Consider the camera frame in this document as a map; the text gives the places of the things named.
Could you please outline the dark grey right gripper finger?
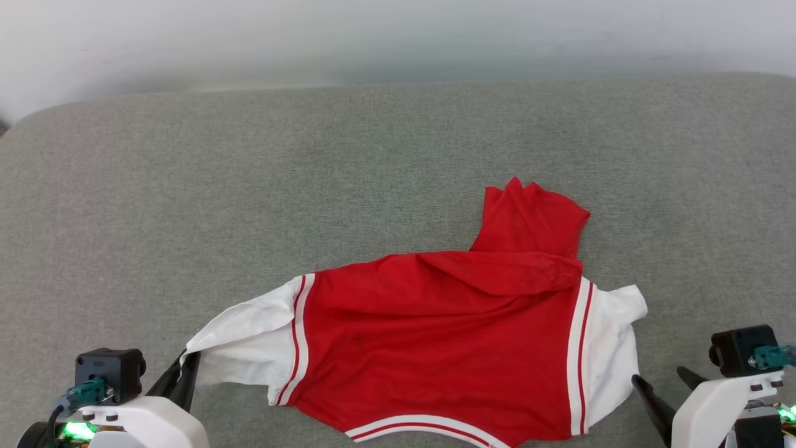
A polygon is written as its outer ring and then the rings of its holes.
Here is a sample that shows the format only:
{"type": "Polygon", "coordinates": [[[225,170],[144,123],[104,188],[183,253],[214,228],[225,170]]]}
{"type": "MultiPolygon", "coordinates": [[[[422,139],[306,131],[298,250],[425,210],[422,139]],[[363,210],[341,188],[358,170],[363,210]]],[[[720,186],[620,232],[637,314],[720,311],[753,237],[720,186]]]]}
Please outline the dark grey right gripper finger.
{"type": "Polygon", "coordinates": [[[694,391],[699,385],[708,381],[704,376],[697,374],[689,368],[685,368],[685,366],[677,366],[676,372],[679,379],[682,380],[691,391],[694,391]]]}
{"type": "Polygon", "coordinates": [[[653,386],[639,374],[632,375],[631,383],[642,400],[649,419],[659,432],[666,448],[671,448],[673,419],[676,411],[664,399],[656,395],[653,386]]]}

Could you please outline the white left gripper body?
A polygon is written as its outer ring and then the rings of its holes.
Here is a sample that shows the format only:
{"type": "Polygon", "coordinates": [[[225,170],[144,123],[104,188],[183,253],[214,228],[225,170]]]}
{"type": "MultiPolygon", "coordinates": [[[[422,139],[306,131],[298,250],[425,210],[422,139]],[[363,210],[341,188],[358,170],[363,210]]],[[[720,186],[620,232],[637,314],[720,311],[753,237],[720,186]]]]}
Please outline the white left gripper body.
{"type": "Polygon", "coordinates": [[[94,403],[62,395],[59,405],[60,420],[87,425],[67,429],[65,437],[76,448],[210,448],[199,420],[163,397],[139,396],[119,404],[114,398],[94,403]]]}

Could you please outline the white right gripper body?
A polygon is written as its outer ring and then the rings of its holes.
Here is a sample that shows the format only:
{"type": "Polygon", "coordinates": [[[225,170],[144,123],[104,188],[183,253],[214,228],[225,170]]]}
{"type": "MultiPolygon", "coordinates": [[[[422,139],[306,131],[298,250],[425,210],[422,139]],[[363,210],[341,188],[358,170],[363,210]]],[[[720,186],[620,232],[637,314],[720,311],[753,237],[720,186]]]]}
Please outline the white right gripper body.
{"type": "Polygon", "coordinates": [[[778,394],[784,371],[700,383],[673,417],[670,448],[719,448],[751,400],[778,394]]]}

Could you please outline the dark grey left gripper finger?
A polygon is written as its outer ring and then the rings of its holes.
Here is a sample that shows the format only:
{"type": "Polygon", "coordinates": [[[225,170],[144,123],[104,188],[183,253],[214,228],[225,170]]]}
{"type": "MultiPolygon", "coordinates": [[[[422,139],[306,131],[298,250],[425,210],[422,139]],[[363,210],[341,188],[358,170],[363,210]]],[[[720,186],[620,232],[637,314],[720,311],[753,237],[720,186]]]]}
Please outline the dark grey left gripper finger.
{"type": "Polygon", "coordinates": [[[180,355],[173,363],[161,374],[159,379],[151,386],[147,396],[156,396],[166,399],[182,399],[183,386],[182,364],[180,355]]]}
{"type": "Polygon", "coordinates": [[[200,363],[201,352],[188,353],[184,359],[177,360],[179,371],[174,385],[174,403],[186,412],[191,411],[200,363]]]}

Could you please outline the red and white shirt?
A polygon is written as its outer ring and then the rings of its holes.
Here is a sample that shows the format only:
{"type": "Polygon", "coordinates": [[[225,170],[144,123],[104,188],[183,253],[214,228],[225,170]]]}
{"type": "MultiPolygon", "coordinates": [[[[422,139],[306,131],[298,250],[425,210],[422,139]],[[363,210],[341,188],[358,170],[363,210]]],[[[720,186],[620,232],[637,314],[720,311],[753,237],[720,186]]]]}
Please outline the red and white shirt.
{"type": "Polygon", "coordinates": [[[187,343],[198,385],[267,386],[271,406],[356,442],[420,431],[477,448],[586,434],[633,391],[631,286],[577,258],[589,213],[513,178],[485,192],[466,251],[307,273],[217,315],[187,343]]]}

